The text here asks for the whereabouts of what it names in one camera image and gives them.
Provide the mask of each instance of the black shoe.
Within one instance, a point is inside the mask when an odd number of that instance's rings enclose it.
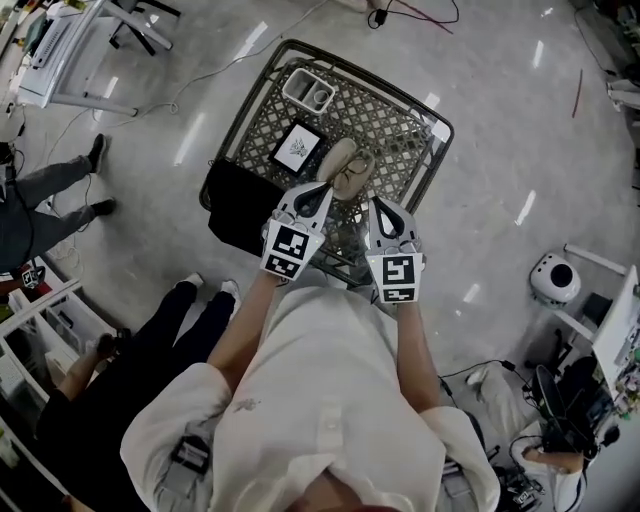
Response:
[[[98,136],[93,140],[93,147],[91,148],[91,151],[87,155],[89,162],[91,162],[92,173],[100,174],[100,171],[102,170],[102,157],[104,156],[105,151],[107,151],[107,147],[109,147],[109,139],[102,133],[98,134]]]
[[[117,204],[116,200],[110,197],[109,199],[105,199],[99,203],[92,204],[91,208],[93,208],[96,217],[105,217],[107,215],[111,215],[115,211]]]

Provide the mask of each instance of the white card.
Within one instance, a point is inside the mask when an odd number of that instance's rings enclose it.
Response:
[[[284,140],[274,158],[297,173],[319,142],[320,137],[314,135],[303,126],[296,125]]]

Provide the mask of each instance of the red cable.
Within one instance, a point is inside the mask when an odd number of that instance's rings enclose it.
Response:
[[[420,16],[424,17],[424,19],[426,21],[430,21],[431,23],[433,23],[434,25],[437,25],[438,27],[440,27],[442,30],[449,32],[449,34],[453,35],[453,32],[451,32],[451,30],[449,30],[447,27],[445,27],[444,25],[442,25],[440,22],[438,22],[437,20],[434,20],[431,16],[423,13],[420,9],[416,9],[415,7],[413,7],[412,5],[409,5],[408,3],[404,2],[403,0],[394,0],[395,2],[398,2],[399,4],[404,5],[407,9],[412,10],[413,12],[415,12],[416,14],[419,14]]]

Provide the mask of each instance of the person's foot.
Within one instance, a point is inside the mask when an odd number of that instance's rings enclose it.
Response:
[[[484,378],[487,376],[488,371],[489,367],[487,365],[478,368],[465,379],[465,383],[467,386],[480,386],[483,383]]]
[[[240,297],[240,287],[238,286],[238,283],[236,283],[233,279],[229,279],[222,283],[222,285],[220,286],[220,291],[228,293],[235,299],[235,304],[233,305],[233,313],[231,313],[231,317],[229,318],[229,320],[231,320],[236,315],[238,309],[240,309],[240,305],[242,304],[242,298]]]
[[[189,277],[183,279],[180,282],[181,283],[183,283],[183,282],[184,283],[191,283],[196,288],[201,288],[204,285],[204,279],[202,279],[202,276],[200,274],[198,274],[197,272],[194,272]]]
[[[93,208],[96,217],[106,217],[107,215],[111,215],[116,209],[116,200],[110,197],[109,199],[105,199],[104,201],[100,201],[98,203],[94,203],[91,205]]]
[[[102,160],[108,147],[109,138],[106,135],[100,133],[93,139],[93,147],[87,155],[89,162],[91,162],[91,172],[93,174],[100,174],[102,170]]]

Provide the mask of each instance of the white sneaker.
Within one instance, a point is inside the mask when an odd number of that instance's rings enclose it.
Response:
[[[240,297],[240,287],[238,286],[238,283],[236,283],[233,279],[229,279],[222,282],[222,285],[220,285],[220,291],[230,294],[236,301],[233,305],[233,313],[231,313],[231,317],[229,317],[229,320],[231,320],[234,316],[236,316],[238,309],[240,309],[240,306],[242,305],[242,298]]]
[[[189,277],[183,279],[182,282],[185,283],[191,283],[192,285],[194,285],[196,288],[201,288],[202,285],[204,285],[204,279],[202,279],[202,276],[200,274],[198,274],[197,272],[194,272],[193,274],[191,274]]]
[[[485,377],[487,376],[488,371],[489,367],[487,365],[478,368],[475,372],[473,372],[465,379],[465,383],[467,384],[467,386],[476,386],[482,384]]]

